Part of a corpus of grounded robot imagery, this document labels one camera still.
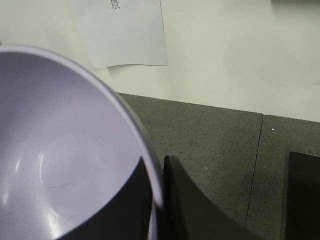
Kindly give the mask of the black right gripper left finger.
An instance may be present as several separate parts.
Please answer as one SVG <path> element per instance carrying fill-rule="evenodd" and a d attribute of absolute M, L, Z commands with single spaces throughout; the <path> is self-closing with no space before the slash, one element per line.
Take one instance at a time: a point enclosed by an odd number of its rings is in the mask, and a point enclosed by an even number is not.
<path fill-rule="evenodd" d="M 61 240 L 146 240 L 152 189 L 142 157 L 117 194 L 90 219 Z"/>

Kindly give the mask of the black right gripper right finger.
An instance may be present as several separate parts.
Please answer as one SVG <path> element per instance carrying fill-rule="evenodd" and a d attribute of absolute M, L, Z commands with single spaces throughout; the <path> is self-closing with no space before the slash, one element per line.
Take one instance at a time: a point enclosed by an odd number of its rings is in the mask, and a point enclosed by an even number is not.
<path fill-rule="evenodd" d="M 164 158 L 165 239 L 259 240 L 214 205 L 196 186 L 179 158 Z"/>

